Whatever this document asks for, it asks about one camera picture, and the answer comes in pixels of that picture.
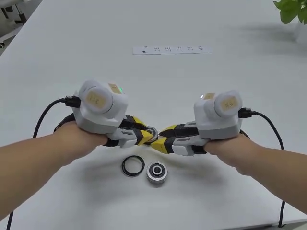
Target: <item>hand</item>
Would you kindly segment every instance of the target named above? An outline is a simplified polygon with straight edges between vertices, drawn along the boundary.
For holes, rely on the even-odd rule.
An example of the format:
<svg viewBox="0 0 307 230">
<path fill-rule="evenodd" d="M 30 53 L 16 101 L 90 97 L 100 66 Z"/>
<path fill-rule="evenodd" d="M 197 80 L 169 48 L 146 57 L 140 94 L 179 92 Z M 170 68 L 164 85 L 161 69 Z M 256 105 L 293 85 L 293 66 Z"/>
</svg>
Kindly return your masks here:
<svg viewBox="0 0 307 230">
<path fill-rule="evenodd" d="M 105 135 L 85 132 L 78 128 L 76 122 L 68 122 L 52 134 L 57 142 L 65 148 L 64 165 L 91 153 L 97 146 L 105 145 Z"/>
<path fill-rule="evenodd" d="M 261 148 L 242 134 L 228 140 L 210 141 L 204 146 L 206 152 L 216 155 L 243 175 L 248 174 L 249 165 L 253 163 Z"/>
</svg>

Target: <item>metal bearing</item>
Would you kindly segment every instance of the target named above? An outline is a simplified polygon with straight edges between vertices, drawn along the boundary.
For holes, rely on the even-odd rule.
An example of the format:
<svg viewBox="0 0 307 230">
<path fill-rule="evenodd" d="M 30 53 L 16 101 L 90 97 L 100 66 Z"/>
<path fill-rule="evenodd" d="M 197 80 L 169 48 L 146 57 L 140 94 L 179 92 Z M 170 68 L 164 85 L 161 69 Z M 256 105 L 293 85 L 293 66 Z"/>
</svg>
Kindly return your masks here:
<svg viewBox="0 0 307 230">
<path fill-rule="evenodd" d="M 167 168 L 161 162 L 153 162 L 147 167 L 147 179 L 153 184 L 162 184 L 167 177 Z"/>
<path fill-rule="evenodd" d="M 150 145 L 154 141 L 158 140 L 159 132 L 154 127 L 148 126 L 146 132 L 149 132 L 153 137 L 149 141 L 145 142 L 145 145 Z"/>
</svg>

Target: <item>label sticker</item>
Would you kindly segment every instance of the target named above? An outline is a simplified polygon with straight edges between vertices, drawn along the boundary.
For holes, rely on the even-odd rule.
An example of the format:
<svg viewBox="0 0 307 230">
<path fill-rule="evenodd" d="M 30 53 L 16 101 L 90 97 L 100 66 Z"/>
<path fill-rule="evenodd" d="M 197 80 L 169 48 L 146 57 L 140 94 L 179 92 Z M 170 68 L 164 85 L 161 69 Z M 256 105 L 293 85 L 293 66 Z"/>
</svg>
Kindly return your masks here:
<svg viewBox="0 0 307 230">
<path fill-rule="evenodd" d="M 222 110 L 224 112 L 230 110 L 230 109 L 233 109 L 235 107 L 238 106 L 238 101 L 236 100 L 236 97 L 235 96 L 232 96 L 232 97 L 229 97 L 229 98 L 226 98 L 224 100 L 222 100 L 221 102 L 221 107 L 222 107 Z"/>
<path fill-rule="evenodd" d="M 204 96 L 204 100 L 208 100 L 208 99 L 212 99 L 214 97 L 215 93 L 213 92 L 210 92 L 210 93 L 207 93 L 205 96 Z"/>
<path fill-rule="evenodd" d="M 109 84 L 109 86 L 113 93 L 121 94 L 121 91 L 119 90 L 116 84 Z"/>
<path fill-rule="evenodd" d="M 91 104 L 92 106 L 98 109 L 102 109 L 106 103 L 106 100 L 104 97 L 100 96 L 99 94 L 93 91 L 89 92 L 89 94 L 86 97 L 86 100 L 89 104 Z"/>
</svg>

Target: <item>black rubber ring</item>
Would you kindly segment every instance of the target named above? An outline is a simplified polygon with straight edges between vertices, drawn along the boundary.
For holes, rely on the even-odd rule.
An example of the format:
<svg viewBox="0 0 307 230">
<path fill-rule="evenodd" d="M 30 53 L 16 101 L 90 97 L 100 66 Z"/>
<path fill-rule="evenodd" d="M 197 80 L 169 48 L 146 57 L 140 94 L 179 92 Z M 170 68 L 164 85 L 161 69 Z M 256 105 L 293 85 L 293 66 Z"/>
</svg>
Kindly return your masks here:
<svg viewBox="0 0 307 230">
<path fill-rule="evenodd" d="M 138 159 L 141 164 L 142 164 L 142 167 L 141 167 L 141 170 L 138 171 L 138 172 L 135 172 L 135 173 L 132 173 L 132 172 L 129 172 L 127 169 L 126 169 L 126 161 L 130 158 L 136 158 Z M 138 176 L 141 174 L 141 172 L 144 170 L 145 168 L 145 161 L 143 160 L 142 157 L 140 156 L 136 156 L 136 155 L 132 155 L 132 156 L 128 156 L 124 161 L 123 163 L 121 164 L 121 169 L 123 170 L 123 173 L 126 174 L 127 176 L 130 176 L 130 177 L 135 177 L 135 176 Z"/>
</svg>

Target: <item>white table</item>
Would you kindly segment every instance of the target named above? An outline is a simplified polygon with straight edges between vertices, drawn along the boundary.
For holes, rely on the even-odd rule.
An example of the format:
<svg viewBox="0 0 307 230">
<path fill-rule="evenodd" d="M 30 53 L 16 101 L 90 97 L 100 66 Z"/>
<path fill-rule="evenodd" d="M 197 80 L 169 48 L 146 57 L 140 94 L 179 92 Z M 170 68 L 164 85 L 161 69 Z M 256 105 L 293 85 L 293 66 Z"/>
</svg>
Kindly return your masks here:
<svg viewBox="0 0 307 230">
<path fill-rule="evenodd" d="M 272 119 L 286 149 L 307 152 L 307 53 L 289 29 L 269 0 L 44 0 L 0 57 L 0 145 L 30 138 L 51 101 L 94 78 L 119 83 L 129 96 L 127 113 L 158 129 L 193 120 L 202 93 L 237 89 L 245 106 Z M 136 45 L 177 44 L 205 44 L 214 53 L 132 55 Z M 39 135 L 70 112 L 53 108 Z M 243 129 L 279 147 L 264 120 L 247 119 Z M 146 164 L 164 162 L 167 182 L 153 188 L 145 172 L 124 176 L 120 164 L 131 154 Z M 61 169 L 17 209 L 12 230 L 243 228 L 277 223 L 280 204 L 213 156 L 101 147 Z M 285 222 L 306 219 L 286 206 Z"/>
</svg>

